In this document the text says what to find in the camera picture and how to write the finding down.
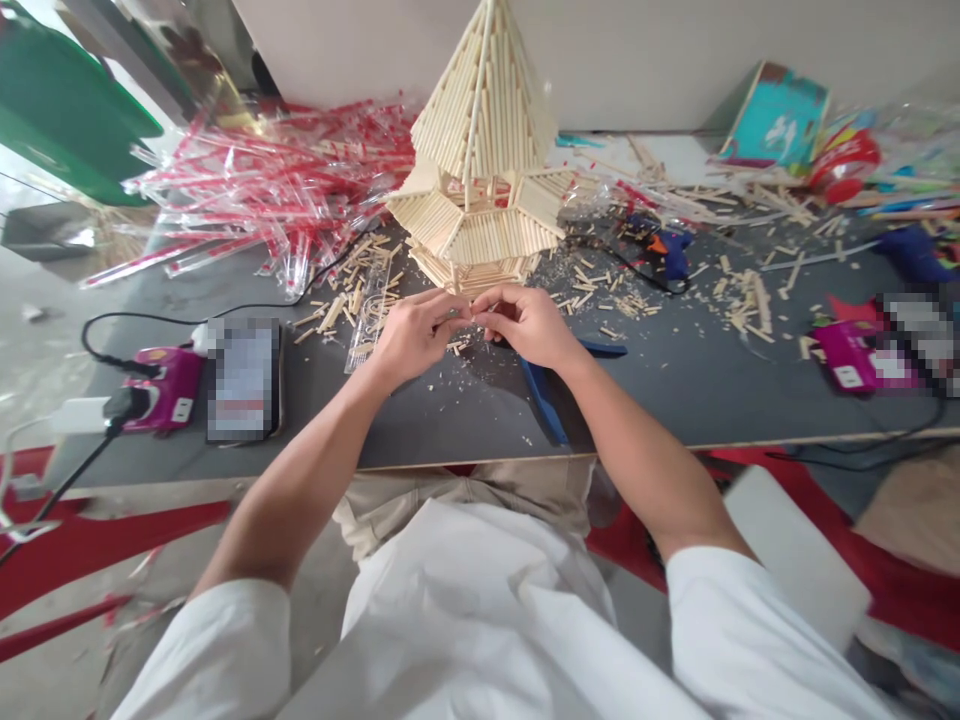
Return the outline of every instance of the clear ruler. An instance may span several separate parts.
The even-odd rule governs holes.
[[[371,265],[364,276],[362,299],[356,312],[357,327],[350,339],[347,364],[343,368],[347,375],[363,365],[377,346],[380,331],[390,311],[389,305],[392,304],[387,301],[386,293],[393,259],[388,253],[375,253],[370,260]]]

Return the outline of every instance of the hand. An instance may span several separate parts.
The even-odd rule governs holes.
[[[453,334],[471,325],[470,302],[442,288],[404,298],[390,311],[369,363],[391,391],[439,362]]]
[[[573,336],[544,290],[498,285],[473,301],[474,322],[484,340],[503,336],[527,362],[560,372],[590,354]]]

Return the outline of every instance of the white plug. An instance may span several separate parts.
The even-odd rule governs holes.
[[[107,421],[103,406],[110,398],[71,398],[50,416],[50,428],[57,435],[102,434]]]
[[[193,343],[193,350],[200,357],[210,357],[210,333],[207,329],[207,323],[200,323],[193,332],[190,333],[190,341]]]

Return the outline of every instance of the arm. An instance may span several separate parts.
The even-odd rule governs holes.
[[[553,369],[567,384],[604,468],[664,561],[702,545],[753,558],[707,471],[590,356],[546,292],[501,285],[477,298],[472,310],[487,340],[505,337],[527,361]]]
[[[451,310],[461,317],[450,318]],[[270,464],[234,513],[191,599],[240,578],[287,591],[357,469],[383,402],[438,362],[451,335],[470,324],[469,303],[444,290],[400,301],[370,359]]]

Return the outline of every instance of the white shirt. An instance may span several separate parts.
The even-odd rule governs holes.
[[[617,632],[578,539],[429,501],[363,564],[292,699],[289,598],[238,580],[184,607],[114,720],[890,717],[757,563],[690,548],[667,581],[672,678]]]

